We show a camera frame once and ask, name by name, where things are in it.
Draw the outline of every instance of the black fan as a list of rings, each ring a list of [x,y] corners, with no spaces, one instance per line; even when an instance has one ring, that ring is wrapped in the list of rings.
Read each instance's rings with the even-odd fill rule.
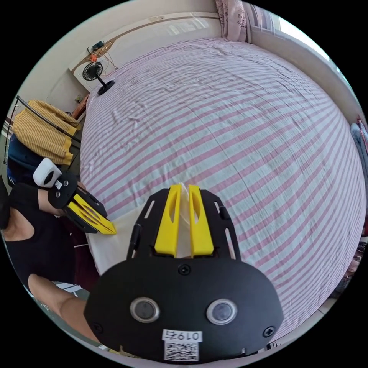
[[[94,62],[89,63],[83,70],[83,78],[86,81],[93,81],[95,79],[98,79],[100,81],[100,83],[102,84],[102,87],[98,91],[99,96],[101,96],[106,91],[108,91],[115,83],[113,80],[105,83],[100,78],[102,70],[103,70],[102,64],[98,61],[94,61]]]

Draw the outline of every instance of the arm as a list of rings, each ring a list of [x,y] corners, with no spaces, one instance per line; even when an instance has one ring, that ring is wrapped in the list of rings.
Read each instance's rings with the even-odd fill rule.
[[[28,278],[31,294],[61,317],[71,328],[90,340],[99,342],[84,318],[86,301],[60,289],[51,281],[31,274]]]
[[[78,185],[85,189],[85,186],[82,183],[78,183]],[[48,198],[47,198],[48,191],[44,189],[38,189],[38,205],[41,211],[48,212],[55,216],[65,216],[65,212],[61,209],[54,208]]]

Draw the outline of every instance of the yellow cloth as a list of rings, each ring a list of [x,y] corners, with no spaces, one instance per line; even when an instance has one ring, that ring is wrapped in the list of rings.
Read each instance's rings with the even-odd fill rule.
[[[81,128],[77,120],[46,102],[32,100],[28,105],[72,136]],[[69,152],[71,139],[36,116],[28,108],[15,116],[13,132],[17,139],[31,151],[49,158],[56,165],[70,165],[73,157]]]

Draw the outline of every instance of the pink striped bedsheet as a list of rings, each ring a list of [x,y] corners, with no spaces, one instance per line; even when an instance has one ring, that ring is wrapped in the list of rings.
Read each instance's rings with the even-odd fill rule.
[[[110,218],[163,187],[221,197],[244,262],[274,284],[277,339],[328,298],[355,253],[365,184],[348,122],[303,72],[261,48],[187,41],[118,69],[90,95],[81,178]]]

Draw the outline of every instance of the curtain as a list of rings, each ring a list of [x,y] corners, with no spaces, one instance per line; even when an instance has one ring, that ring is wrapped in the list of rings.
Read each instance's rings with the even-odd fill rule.
[[[229,41],[246,41],[246,14],[241,0],[216,0],[221,35]]]

